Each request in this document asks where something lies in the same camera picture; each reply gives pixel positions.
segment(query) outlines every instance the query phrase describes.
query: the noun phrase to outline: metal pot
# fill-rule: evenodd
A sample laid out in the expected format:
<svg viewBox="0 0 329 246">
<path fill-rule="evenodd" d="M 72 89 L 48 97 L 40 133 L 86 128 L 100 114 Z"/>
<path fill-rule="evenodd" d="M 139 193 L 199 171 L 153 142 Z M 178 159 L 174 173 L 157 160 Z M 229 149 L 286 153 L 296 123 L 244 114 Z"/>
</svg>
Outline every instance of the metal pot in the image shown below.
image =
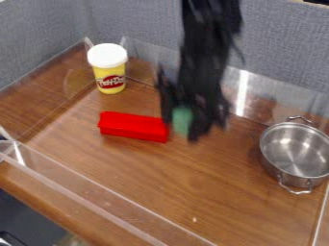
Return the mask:
<svg viewBox="0 0 329 246">
<path fill-rule="evenodd" d="M 289 117 L 286 121 L 304 119 Z M 266 129 L 260 147 L 262 164 L 280 186 L 293 194 L 312 193 L 313 187 L 329 177 L 329 137 L 314 127 L 296 122 L 284 122 Z M 308 190 L 294 191 L 288 186 Z"/>
</svg>

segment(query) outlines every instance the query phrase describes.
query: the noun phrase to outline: red toy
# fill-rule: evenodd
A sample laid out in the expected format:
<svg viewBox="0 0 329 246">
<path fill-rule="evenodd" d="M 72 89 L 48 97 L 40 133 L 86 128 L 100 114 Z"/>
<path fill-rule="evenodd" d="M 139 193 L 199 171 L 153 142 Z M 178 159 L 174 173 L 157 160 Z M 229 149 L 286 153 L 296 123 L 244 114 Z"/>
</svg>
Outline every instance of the red toy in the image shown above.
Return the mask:
<svg viewBox="0 0 329 246">
<path fill-rule="evenodd" d="M 119 135 L 155 142 L 169 141 L 169 127 L 157 117 L 103 111 L 98 127 L 103 135 Z"/>
</svg>

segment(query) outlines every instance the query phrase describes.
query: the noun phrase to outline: pot rim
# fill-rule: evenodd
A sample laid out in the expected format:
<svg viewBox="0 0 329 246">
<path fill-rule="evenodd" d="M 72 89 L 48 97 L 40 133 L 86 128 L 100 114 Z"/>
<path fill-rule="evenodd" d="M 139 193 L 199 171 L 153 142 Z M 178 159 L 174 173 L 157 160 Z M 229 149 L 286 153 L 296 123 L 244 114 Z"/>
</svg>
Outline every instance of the pot rim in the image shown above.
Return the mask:
<svg viewBox="0 0 329 246">
<path fill-rule="evenodd" d="M 317 134 L 320 135 L 325 141 L 328 142 L 328 146 L 329 146 L 329 136 L 317 128 L 314 128 L 313 126 L 309 126 L 309 125 L 305 125 L 305 124 L 301 124 L 301 123 L 296 123 L 296 122 L 282 122 L 282 123 L 278 123 L 273 126 L 270 126 L 262 133 L 261 135 L 261 138 L 260 138 L 260 149 L 261 149 L 261 153 L 262 153 L 262 157 L 266 159 L 266 161 L 277 168 L 277 170 L 280 170 L 280 172 L 285 173 L 286 175 L 290 175 L 296 178 L 302 178 L 302 179 L 321 179 L 321 178 L 328 178 L 329 176 L 329 167 L 328 167 L 328 171 L 327 171 L 327 174 L 323 174 L 323 175 L 318 175 L 318 176 L 297 176 L 294 174 L 290 174 L 288 173 L 285 170 L 282 170 L 281 168 L 278 168 L 272 161 L 269 161 L 266 155 L 264 154 L 264 139 L 266 137 L 266 134 L 273 131 L 276 128 L 278 127 L 282 127 L 282 126 L 297 126 L 297 127 L 301 127 L 304 129 L 309 129 L 309 130 L 313 130 L 314 133 L 313 134 Z"/>
</svg>

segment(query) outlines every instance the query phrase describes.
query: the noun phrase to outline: green object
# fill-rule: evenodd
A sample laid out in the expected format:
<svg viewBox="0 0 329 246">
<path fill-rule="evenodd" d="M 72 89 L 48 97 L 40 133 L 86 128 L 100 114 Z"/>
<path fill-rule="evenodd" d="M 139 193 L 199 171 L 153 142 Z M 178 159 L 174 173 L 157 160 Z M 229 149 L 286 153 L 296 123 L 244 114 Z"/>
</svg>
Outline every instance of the green object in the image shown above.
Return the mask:
<svg viewBox="0 0 329 246">
<path fill-rule="evenodd" d="M 175 133 L 187 136 L 193 120 L 193 111 L 189 107 L 178 107 L 173 112 L 173 127 Z"/>
</svg>

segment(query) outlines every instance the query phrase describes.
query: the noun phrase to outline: gray fabric wall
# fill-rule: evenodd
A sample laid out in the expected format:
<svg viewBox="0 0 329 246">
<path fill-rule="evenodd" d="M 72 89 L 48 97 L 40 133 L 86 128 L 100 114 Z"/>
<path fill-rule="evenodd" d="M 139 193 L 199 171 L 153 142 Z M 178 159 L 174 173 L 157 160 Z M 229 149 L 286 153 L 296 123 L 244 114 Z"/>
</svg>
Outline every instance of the gray fabric wall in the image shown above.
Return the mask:
<svg viewBox="0 0 329 246">
<path fill-rule="evenodd" d="M 0 88 L 90 34 L 87 4 L 88 0 L 0 3 Z"/>
<path fill-rule="evenodd" d="M 242 0 L 246 70 L 329 92 L 329 9 Z M 178 49 L 181 0 L 7 0 L 0 4 L 0 87 L 84 36 L 130 36 Z M 232 65 L 241 67 L 233 54 Z"/>
<path fill-rule="evenodd" d="M 289 0 L 242 2 L 246 70 L 329 92 L 329 9 Z M 181 0 L 94 0 L 92 9 L 100 41 L 126 35 L 179 47 Z M 234 54 L 230 63 L 242 68 Z"/>
</svg>

